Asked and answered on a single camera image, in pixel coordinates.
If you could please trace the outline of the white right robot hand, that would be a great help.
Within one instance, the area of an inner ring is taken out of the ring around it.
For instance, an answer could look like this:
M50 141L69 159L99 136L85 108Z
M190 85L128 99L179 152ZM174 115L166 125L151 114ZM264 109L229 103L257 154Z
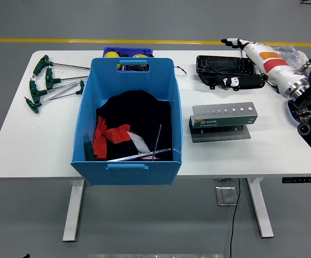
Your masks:
M301 95L309 88L305 75L298 74L272 47L239 38L222 39L232 48L240 48L246 56L265 74L267 80L278 87L284 97Z

